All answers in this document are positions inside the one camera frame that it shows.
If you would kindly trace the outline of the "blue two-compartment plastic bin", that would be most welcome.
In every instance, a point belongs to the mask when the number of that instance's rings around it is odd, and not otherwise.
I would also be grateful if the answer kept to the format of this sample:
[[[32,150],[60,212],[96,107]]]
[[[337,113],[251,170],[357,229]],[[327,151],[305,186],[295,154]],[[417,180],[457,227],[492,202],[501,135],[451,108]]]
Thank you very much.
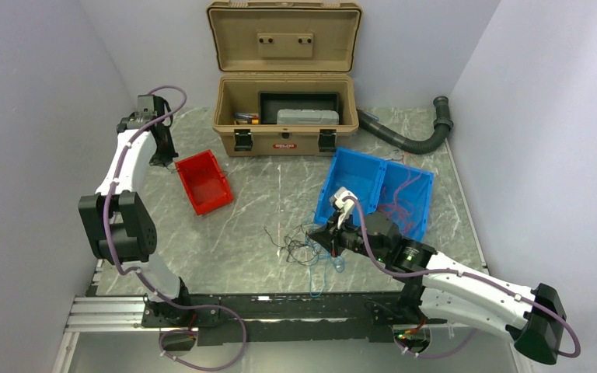
[[[428,228],[434,175],[347,148],[333,156],[320,192],[314,223],[324,225],[334,213],[330,197],[346,187],[360,201],[364,212],[382,212],[395,222],[403,235],[421,241]]]

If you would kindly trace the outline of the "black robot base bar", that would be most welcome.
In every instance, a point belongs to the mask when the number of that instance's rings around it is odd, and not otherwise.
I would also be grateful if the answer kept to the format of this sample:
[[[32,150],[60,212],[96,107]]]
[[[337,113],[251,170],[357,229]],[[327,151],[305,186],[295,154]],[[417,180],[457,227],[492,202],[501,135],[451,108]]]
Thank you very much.
[[[390,330],[412,328],[426,319],[417,302],[398,291],[192,294],[198,310],[178,327],[197,329],[201,347],[249,342],[367,340],[388,343]]]

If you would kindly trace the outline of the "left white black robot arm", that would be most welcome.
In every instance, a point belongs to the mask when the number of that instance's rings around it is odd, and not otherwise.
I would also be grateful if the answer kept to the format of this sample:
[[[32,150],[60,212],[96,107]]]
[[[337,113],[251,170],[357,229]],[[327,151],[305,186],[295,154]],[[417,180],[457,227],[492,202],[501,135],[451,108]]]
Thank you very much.
[[[172,326],[192,316],[189,292],[157,253],[154,221],[138,191],[149,166],[169,166],[178,156],[170,128],[174,110],[155,90],[140,95],[136,110],[117,125],[117,150],[96,191],[78,210],[93,255],[146,287],[146,305]]]

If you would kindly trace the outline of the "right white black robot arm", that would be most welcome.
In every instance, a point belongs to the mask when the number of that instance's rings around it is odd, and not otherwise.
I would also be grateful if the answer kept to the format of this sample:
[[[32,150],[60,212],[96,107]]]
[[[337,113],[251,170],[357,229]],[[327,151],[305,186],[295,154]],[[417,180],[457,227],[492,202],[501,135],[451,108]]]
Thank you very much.
[[[406,322],[441,319],[511,342],[523,356],[553,365],[560,350],[566,313],[557,290],[512,284],[473,270],[443,252],[402,234],[384,214],[367,214],[361,227],[334,215],[309,233],[329,253],[350,250],[367,256],[404,284],[396,312]]]

